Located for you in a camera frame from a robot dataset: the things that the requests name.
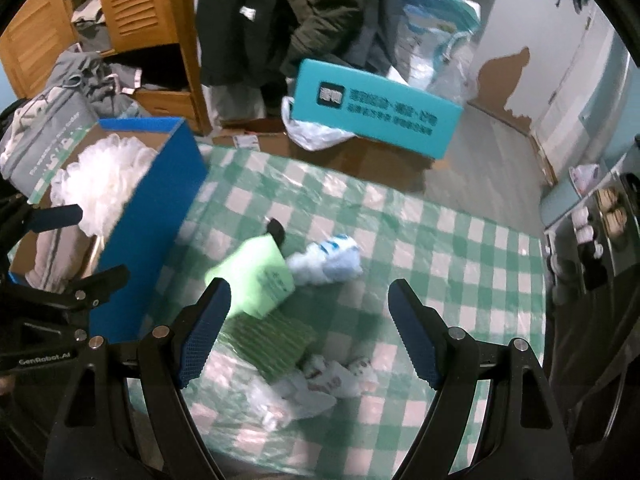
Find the gray bag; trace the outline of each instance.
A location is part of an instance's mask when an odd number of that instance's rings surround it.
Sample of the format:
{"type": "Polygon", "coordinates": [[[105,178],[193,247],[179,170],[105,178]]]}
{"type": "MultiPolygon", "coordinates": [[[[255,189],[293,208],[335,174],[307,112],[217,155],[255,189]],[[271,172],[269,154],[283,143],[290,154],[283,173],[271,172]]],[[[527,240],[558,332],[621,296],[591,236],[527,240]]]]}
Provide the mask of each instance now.
{"type": "Polygon", "coordinates": [[[75,88],[47,88],[25,107],[34,103],[40,109],[29,124],[22,127],[14,120],[0,143],[0,152],[4,152],[14,139],[0,172],[30,202],[38,203],[60,166],[97,123],[98,115],[75,88]]]}
{"type": "Polygon", "coordinates": [[[77,86],[101,119],[149,117],[137,101],[124,93],[123,84],[135,79],[136,69],[109,66],[97,52],[65,50],[56,61],[47,87],[77,86]]]}

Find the light green bottle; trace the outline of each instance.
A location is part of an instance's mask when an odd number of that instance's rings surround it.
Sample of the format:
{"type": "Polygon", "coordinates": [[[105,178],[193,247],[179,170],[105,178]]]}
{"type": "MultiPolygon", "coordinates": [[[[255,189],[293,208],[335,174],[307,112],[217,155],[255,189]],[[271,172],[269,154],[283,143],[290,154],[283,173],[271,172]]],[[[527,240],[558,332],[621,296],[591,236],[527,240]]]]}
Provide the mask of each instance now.
{"type": "Polygon", "coordinates": [[[270,234],[242,242],[219,265],[208,270],[205,283],[224,278],[231,286],[227,318],[245,312],[262,319],[294,291],[293,276],[270,234]]]}

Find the white wall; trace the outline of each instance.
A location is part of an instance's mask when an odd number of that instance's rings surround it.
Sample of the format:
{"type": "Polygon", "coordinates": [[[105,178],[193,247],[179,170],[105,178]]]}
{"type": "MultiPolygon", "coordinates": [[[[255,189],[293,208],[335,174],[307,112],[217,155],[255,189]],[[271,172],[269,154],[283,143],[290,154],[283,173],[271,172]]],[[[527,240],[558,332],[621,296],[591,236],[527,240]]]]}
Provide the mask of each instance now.
{"type": "Polygon", "coordinates": [[[17,97],[6,78],[2,64],[0,64],[0,112],[13,103],[17,97]]]}
{"type": "Polygon", "coordinates": [[[590,136],[580,114],[602,78],[614,34],[607,17],[595,6],[593,21],[578,48],[570,72],[546,113],[532,127],[531,133],[545,152],[556,176],[561,176],[570,165],[576,164],[588,145],[590,136]]]}
{"type": "Polygon", "coordinates": [[[582,41],[593,7],[577,14],[572,0],[495,0],[472,65],[477,75],[491,59],[511,56],[528,47],[530,61],[505,110],[526,116],[532,124],[548,108],[552,93],[582,41]]]}

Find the blue box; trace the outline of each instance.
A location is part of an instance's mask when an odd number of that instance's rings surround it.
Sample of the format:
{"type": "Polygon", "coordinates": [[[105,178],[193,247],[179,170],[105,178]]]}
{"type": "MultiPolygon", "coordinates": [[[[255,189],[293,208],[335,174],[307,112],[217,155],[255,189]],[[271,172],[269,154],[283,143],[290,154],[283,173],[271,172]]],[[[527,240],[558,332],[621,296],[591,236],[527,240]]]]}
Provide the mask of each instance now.
{"type": "MultiPolygon", "coordinates": [[[[93,309],[90,314],[91,335],[121,342],[138,338],[164,259],[204,182],[207,168],[182,118],[100,120],[71,153],[64,167],[76,160],[87,146],[110,133],[135,136],[158,150],[158,156],[125,206],[97,265],[96,272],[124,264],[131,273],[129,283],[112,294],[109,303],[93,309]]],[[[50,204],[49,193],[40,204],[50,204]]],[[[33,233],[21,240],[12,262],[15,274],[24,275],[33,269],[35,240],[33,233]]]]}
{"type": "Polygon", "coordinates": [[[443,158],[462,107],[354,68],[305,59],[292,118],[443,158]]]}

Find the wooden cabinet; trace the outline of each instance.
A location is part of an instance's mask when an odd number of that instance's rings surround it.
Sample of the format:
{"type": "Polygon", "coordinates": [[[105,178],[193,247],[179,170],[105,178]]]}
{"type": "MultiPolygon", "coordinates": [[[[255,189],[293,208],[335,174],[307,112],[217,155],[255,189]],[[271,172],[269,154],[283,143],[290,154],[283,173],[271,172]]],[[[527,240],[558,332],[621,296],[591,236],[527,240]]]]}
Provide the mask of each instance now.
{"type": "Polygon", "coordinates": [[[177,43],[171,0],[101,0],[116,52],[177,43]]]}
{"type": "Polygon", "coordinates": [[[60,53],[76,41],[63,0],[27,0],[0,36],[0,58],[15,94],[41,92],[60,53]]]}
{"type": "MultiPolygon", "coordinates": [[[[101,0],[113,48],[104,56],[177,45],[178,54],[162,58],[167,70],[186,76],[180,91],[133,94],[152,115],[185,117],[194,131],[211,130],[200,86],[193,0],[101,0]]],[[[34,97],[49,78],[63,50],[78,41],[70,16],[71,0],[28,0],[0,37],[0,59],[18,97],[34,97]]],[[[145,57],[145,62],[158,62],[145,57]]],[[[142,64],[136,64],[145,70],[142,64]]]]}

